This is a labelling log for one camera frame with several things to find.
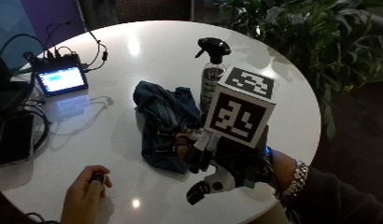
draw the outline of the sleeve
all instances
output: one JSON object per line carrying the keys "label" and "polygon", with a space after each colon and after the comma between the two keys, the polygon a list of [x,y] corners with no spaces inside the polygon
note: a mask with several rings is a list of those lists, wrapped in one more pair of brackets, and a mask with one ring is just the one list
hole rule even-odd
{"label": "sleeve", "polygon": [[288,203],[302,223],[383,223],[383,203],[334,175],[310,168],[299,196]]}

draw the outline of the table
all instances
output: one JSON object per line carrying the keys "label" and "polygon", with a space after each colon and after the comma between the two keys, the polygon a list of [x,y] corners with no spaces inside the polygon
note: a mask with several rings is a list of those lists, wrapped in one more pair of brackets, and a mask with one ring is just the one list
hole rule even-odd
{"label": "table", "polygon": [[[194,59],[202,37],[231,46],[224,64],[260,71],[280,80],[278,105],[270,119],[268,145],[311,162],[319,143],[319,106],[311,87],[291,62],[267,45],[231,30],[186,21],[146,21],[96,30],[108,48],[106,66],[88,73],[90,90],[47,99],[52,121],[43,150],[27,162],[0,168],[0,190],[24,212],[59,219],[66,190],[86,165],[102,164],[114,188],[102,202],[98,223],[240,223],[264,213],[276,200],[272,188],[258,184],[211,194],[190,205],[186,194],[207,173],[175,174],[148,165],[140,155],[143,118],[132,94],[140,80],[167,90],[191,87],[199,101],[200,73],[208,55]],[[64,41],[92,61],[90,34]]]}

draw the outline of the dark floor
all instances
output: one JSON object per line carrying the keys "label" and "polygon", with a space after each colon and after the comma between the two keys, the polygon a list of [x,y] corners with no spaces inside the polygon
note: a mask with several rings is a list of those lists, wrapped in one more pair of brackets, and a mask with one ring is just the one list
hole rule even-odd
{"label": "dark floor", "polygon": [[336,95],[332,109],[338,136],[331,143],[322,137],[312,166],[383,202],[383,82],[355,97]]}

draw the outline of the black spray nozzle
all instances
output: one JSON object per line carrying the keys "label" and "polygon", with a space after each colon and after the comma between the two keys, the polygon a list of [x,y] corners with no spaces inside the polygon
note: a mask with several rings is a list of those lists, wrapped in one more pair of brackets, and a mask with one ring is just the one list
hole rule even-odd
{"label": "black spray nozzle", "polygon": [[222,63],[224,55],[231,54],[230,46],[226,41],[215,37],[206,37],[199,39],[198,42],[202,50],[195,55],[195,58],[200,57],[204,52],[210,55],[211,63]]}

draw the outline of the small screen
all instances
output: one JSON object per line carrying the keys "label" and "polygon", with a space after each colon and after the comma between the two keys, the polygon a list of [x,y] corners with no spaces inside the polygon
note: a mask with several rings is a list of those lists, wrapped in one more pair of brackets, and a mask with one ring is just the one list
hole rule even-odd
{"label": "small screen", "polygon": [[78,67],[42,73],[39,74],[39,77],[48,92],[62,91],[84,85],[83,76]]}

